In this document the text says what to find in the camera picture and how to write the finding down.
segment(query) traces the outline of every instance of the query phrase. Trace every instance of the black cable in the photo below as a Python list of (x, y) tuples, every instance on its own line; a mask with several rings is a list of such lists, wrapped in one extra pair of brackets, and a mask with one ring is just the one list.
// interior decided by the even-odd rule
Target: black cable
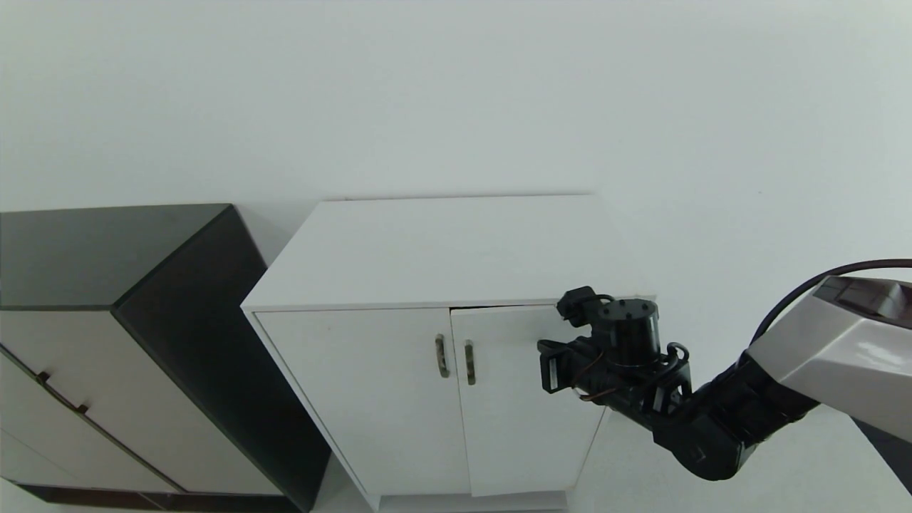
[(855, 262), (854, 264), (846, 264), (844, 266), (834, 267), (828, 271), (820, 273), (815, 277), (812, 277), (811, 279), (796, 287), (792, 292), (789, 292), (787, 296), (776, 303), (775, 307), (772, 307), (770, 313), (766, 314), (766, 317), (763, 318), (760, 326), (753, 333), (751, 344), (757, 341), (757, 339), (759, 339), (763, 333), (766, 333), (766, 330), (772, 326), (772, 323), (776, 320), (776, 318), (778, 318), (782, 312), (788, 308), (789, 305), (794, 303), (794, 301), (800, 298), (805, 292), (816, 287), (816, 285), (823, 281), (824, 278), (830, 276), (841, 276), (858, 271), (867, 271), (869, 269), (890, 268), (912, 268), (912, 258), (885, 258), (881, 260), (865, 260), (864, 262)]

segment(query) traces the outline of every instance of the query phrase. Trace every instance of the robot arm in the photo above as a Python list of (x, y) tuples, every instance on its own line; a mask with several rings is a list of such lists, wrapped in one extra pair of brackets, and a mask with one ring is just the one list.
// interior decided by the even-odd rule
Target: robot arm
[(576, 327), (590, 325), (592, 335), (539, 340), (543, 388), (574, 388), (583, 401), (621, 412), (704, 479), (734, 476), (760, 442), (818, 402), (912, 440), (904, 407), (912, 400), (912, 285), (821, 277), (697, 391), (688, 351), (676, 343), (661, 351), (652, 301), (615, 300), (586, 287), (567, 292), (557, 309)]

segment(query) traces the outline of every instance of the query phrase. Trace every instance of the drawer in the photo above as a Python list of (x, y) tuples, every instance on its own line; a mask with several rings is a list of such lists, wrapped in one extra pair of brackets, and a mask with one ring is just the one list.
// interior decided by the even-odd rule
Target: drawer
[(0, 312), (4, 345), (191, 492), (281, 495), (107, 311)]
[(17, 483), (50, 487), (79, 487), (62, 467), (0, 429), (0, 476)]
[(33, 478), (48, 470), (37, 460), (40, 455), (53, 467), (46, 479), (51, 483), (68, 483), (67, 476), (83, 487), (144, 492), (174, 492), (174, 488), (131, 458), (102, 434), (58, 403), (41, 385), (19, 370), (6, 357), (0, 356), (0, 384), (3, 385), (3, 430), (15, 438), (13, 457), (25, 460), (14, 466), (13, 476), (6, 474), (7, 446), (4, 444), (4, 476)]

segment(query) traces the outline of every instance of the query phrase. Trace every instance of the wire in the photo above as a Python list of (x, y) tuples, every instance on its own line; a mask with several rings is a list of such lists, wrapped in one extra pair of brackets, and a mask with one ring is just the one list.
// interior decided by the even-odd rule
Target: wire
[(684, 361), (687, 361), (687, 360), (690, 359), (690, 351), (688, 351), (687, 348), (684, 347), (684, 346), (682, 346), (681, 344), (678, 344), (677, 342), (671, 342), (671, 343), (665, 348), (665, 351), (668, 351), (668, 353), (671, 353), (671, 350), (672, 350), (672, 349), (676, 349), (676, 350), (681, 351), (682, 353), (684, 353), (684, 356), (681, 357), (681, 362), (682, 362), (682, 363), (683, 363)]
[(570, 382), (570, 388), (576, 388), (576, 384), (579, 382), (579, 379), (583, 377), (583, 374), (586, 374), (587, 372), (589, 372), (589, 369), (592, 369), (593, 365), (598, 363), (598, 361), (601, 360), (603, 356), (605, 356), (604, 351), (598, 353), (598, 356), (594, 360), (592, 360), (591, 362), (589, 362), (588, 365), (583, 367), (583, 370), (578, 372), (576, 374), (576, 376), (574, 377), (574, 379)]
[(814, 288), (818, 283), (823, 281), (824, 278), (830, 276), (841, 276), (858, 271), (866, 271), (869, 269), (890, 268), (912, 268), (912, 258), (885, 258), (881, 260), (865, 260), (863, 262), (855, 262), (854, 264), (846, 264), (844, 266), (834, 267), (828, 271), (820, 273), (815, 277), (812, 277), (811, 279), (796, 287), (792, 292), (789, 292), (787, 296), (776, 303), (776, 306), (772, 307), (770, 313), (766, 314), (766, 317), (763, 318), (760, 326), (753, 333), (751, 344), (757, 341), (757, 339), (759, 339), (763, 333), (766, 333), (766, 330), (772, 326), (772, 323), (776, 320), (776, 318), (782, 315), (782, 313), (789, 307), (789, 305), (794, 303), (794, 301), (800, 298), (805, 292)]
[(616, 391), (618, 388), (620, 388), (620, 387), (609, 388), (608, 390), (603, 390), (602, 392), (593, 393), (593, 394), (590, 394), (590, 395), (580, 395), (579, 398), (580, 398), (581, 400), (586, 401), (586, 402), (588, 403), (588, 402), (591, 402), (591, 401), (593, 401), (593, 400), (595, 400), (595, 399), (598, 399), (599, 397), (602, 397), (603, 395), (608, 395), (608, 394), (610, 394), (610, 393)]

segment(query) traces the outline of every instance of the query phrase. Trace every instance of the cabinet handle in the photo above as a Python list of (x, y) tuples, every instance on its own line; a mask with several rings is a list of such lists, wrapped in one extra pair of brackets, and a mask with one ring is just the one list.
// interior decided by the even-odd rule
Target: cabinet handle
[(465, 369), (466, 376), (469, 378), (469, 385), (475, 384), (475, 351), (472, 349), (472, 341), (465, 341)]
[(440, 369), (441, 378), (450, 377), (450, 369), (447, 368), (447, 353), (443, 347), (443, 335), (438, 335), (434, 339), (434, 343), (437, 345), (437, 367)]

